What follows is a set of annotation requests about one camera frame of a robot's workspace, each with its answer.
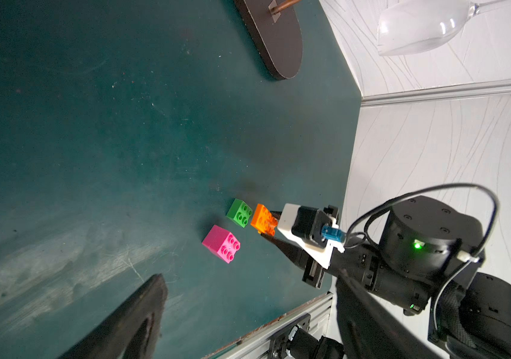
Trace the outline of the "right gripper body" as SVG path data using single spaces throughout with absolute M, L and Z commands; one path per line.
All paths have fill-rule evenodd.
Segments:
M 281 211 L 270 211 L 278 220 Z M 333 250 L 330 267 L 322 268 L 300 247 L 288 242 L 276 227 L 275 236 L 260 234 L 273 243 L 296 267 L 303 270 L 303 282 L 321 288 L 326 273 L 337 277 L 345 272 L 375 296 L 404 309 L 405 314 L 420 314 L 430 298 L 425 284 L 413 281 L 391 270 L 374 248 L 364 242 L 344 245 L 345 252 Z

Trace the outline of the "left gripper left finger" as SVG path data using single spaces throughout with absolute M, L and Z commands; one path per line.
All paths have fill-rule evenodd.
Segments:
M 152 358 L 168 295 L 161 274 L 152 275 L 101 324 L 61 358 Z

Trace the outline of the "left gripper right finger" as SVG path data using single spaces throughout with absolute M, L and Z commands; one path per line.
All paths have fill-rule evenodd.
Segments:
M 337 324 L 347 358 L 438 358 L 347 273 L 336 281 Z

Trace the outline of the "orange long lego brick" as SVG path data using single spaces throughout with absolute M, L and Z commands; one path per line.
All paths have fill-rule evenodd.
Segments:
M 252 217 L 251 225 L 259 234 L 275 236 L 278 220 L 263 204 L 258 204 Z

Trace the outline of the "magenta lego brick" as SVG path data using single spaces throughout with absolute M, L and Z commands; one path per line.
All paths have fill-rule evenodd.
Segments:
M 226 263 L 231 263 L 241 244 L 230 231 L 214 225 L 201 242 L 212 254 Z

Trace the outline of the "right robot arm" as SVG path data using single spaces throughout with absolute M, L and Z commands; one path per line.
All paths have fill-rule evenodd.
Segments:
M 422 193 L 337 228 L 334 206 L 287 204 L 252 226 L 320 288 L 337 278 L 340 339 L 290 324 L 270 357 L 511 358 L 511 284 L 481 272 L 491 229 Z

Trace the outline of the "green square lego brick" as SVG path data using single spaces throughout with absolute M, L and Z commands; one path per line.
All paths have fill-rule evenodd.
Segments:
M 232 220 L 235 224 L 244 228 L 249 223 L 252 214 L 253 210 L 247 203 L 240 199 L 234 199 L 226 217 Z

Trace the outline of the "clear hanging wine glass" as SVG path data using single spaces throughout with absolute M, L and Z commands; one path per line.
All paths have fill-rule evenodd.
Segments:
M 507 5 L 511 1 L 401 1 L 380 15 L 378 54 L 396 56 L 431 51 L 448 43 L 472 18 Z

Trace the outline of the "bronze scroll glass stand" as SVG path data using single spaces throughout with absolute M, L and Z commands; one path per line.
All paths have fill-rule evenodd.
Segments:
M 303 59 L 296 1 L 234 0 L 256 49 L 274 79 L 294 78 Z

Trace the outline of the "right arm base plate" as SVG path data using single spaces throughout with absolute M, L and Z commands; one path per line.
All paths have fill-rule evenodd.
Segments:
M 331 338 L 315 338 L 310 332 L 311 315 L 303 314 L 279 329 L 270 338 L 268 358 L 342 359 L 344 346 Z

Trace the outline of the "aluminium front rail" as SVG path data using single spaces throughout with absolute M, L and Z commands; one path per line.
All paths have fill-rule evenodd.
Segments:
M 272 339 L 279 339 L 296 324 L 317 340 L 326 336 L 334 303 L 332 293 L 323 294 L 204 358 L 289 358 L 282 356 L 280 349 L 273 349 Z

